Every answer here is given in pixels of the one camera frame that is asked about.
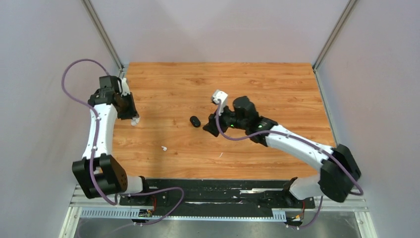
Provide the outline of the aluminium frame rail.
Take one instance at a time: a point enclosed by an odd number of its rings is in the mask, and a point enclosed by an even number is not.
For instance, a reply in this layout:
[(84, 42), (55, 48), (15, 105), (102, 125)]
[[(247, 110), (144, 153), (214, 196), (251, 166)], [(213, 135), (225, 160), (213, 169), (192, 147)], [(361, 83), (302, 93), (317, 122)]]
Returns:
[(284, 224), (296, 209), (262, 208), (249, 203), (194, 203), (154, 215), (156, 224), (135, 225), (145, 206), (112, 206), (87, 199), (77, 187), (60, 231), (62, 238), (375, 238), (371, 215), (361, 199), (348, 204), (313, 199), (304, 224)]

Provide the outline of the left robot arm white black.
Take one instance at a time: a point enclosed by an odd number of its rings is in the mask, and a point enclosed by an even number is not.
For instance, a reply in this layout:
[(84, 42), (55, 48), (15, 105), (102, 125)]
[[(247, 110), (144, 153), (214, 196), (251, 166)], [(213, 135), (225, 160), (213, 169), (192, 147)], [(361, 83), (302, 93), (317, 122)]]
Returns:
[(88, 100), (91, 125), (82, 159), (72, 164), (72, 172), (88, 199), (104, 195), (132, 193), (140, 205), (148, 204), (152, 192), (143, 177), (127, 175), (112, 155), (113, 131), (117, 119), (136, 126), (140, 116), (126, 78), (102, 76), (100, 87)]

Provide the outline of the white earbud charging case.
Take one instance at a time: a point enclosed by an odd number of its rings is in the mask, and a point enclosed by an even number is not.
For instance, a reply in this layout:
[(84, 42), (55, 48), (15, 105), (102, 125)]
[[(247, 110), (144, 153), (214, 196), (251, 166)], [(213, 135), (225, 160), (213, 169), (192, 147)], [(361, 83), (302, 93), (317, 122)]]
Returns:
[(132, 126), (136, 126), (138, 123), (140, 122), (140, 118), (139, 117), (133, 117), (130, 121)]

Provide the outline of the black earbud charging case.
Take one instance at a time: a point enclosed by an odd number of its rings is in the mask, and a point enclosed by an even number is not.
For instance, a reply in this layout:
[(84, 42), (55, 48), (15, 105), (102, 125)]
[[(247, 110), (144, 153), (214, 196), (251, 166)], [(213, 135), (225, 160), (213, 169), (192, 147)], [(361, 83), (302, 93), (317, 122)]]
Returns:
[(201, 121), (196, 116), (191, 116), (190, 117), (190, 123), (192, 124), (193, 127), (200, 127), (201, 126)]

